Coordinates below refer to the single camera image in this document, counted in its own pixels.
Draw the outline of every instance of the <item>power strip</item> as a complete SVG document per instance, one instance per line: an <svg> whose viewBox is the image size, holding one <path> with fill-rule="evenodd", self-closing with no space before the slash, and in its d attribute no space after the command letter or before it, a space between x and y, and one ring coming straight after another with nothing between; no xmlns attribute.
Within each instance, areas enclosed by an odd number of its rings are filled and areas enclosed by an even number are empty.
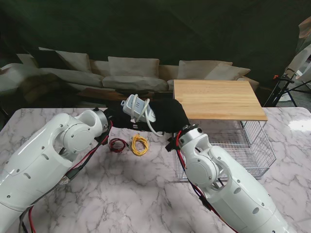
<svg viewBox="0 0 311 233"><path fill-rule="evenodd" d="M131 115L133 99L134 99L134 95L130 95L129 98L127 98L127 100L123 100L121 102L121 106L123 106L123 111L126 114L128 114L128 115ZM137 97L136 98L136 103L135 103L135 106L134 106L134 119L137 119L139 117L139 115L141 114L141 111L144 108L144 105L145 105L145 101L143 101L143 100L141 100L140 98ZM156 115L152 111L152 109L150 108L149 105L148 105L148 107L146 109L146 112L147 112L147 116L148 116L149 121L150 122L155 122L156 121ZM143 114L139 120L143 121L143 122L147 122L145 114Z"/></svg>

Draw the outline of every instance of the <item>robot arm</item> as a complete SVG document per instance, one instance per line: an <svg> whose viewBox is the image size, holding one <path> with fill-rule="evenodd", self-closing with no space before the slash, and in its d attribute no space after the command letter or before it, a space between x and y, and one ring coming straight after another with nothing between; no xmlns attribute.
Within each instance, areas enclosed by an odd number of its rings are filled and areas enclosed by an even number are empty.
<svg viewBox="0 0 311 233"><path fill-rule="evenodd" d="M87 110L77 117L58 114L32 135L0 174L0 233L53 189L72 167L78 153L107 129L103 112ZM64 147L62 154L55 151L56 142Z"/></svg>
<svg viewBox="0 0 311 233"><path fill-rule="evenodd" d="M212 146L200 128L186 127L177 140L189 181L201 189L213 211L232 229L239 233L296 232L264 187L224 149ZM215 182L224 173L228 180L219 187Z"/></svg>

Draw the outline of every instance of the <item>wooden board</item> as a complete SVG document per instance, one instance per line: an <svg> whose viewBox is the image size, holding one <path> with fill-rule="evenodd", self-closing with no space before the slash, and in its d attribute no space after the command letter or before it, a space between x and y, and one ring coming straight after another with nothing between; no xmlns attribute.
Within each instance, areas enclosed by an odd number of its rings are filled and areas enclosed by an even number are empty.
<svg viewBox="0 0 311 233"><path fill-rule="evenodd" d="M189 119L268 120L248 81L174 80L174 98Z"/></svg>

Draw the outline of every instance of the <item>metal wire basket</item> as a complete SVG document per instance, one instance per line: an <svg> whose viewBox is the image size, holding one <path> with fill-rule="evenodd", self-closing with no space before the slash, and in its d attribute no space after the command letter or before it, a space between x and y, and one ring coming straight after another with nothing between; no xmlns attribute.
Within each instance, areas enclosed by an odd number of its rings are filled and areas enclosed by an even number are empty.
<svg viewBox="0 0 311 233"><path fill-rule="evenodd" d="M212 145L225 149L256 179L260 179L276 160L271 144L259 121L232 121L230 128L204 130ZM177 159L177 175L188 180Z"/></svg>

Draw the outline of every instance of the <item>coffee table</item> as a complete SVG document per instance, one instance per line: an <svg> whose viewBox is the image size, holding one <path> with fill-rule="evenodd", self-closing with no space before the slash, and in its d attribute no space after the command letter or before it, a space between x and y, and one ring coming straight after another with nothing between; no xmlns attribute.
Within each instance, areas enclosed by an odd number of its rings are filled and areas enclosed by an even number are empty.
<svg viewBox="0 0 311 233"><path fill-rule="evenodd" d="M91 100L92 102L105 101L122 101L126 100L131 94L139 94L142 100L150 99L150 101L172 98L172 91L138 91L138 90L104 90L86 88L79 92L77 96Z"/></svg>

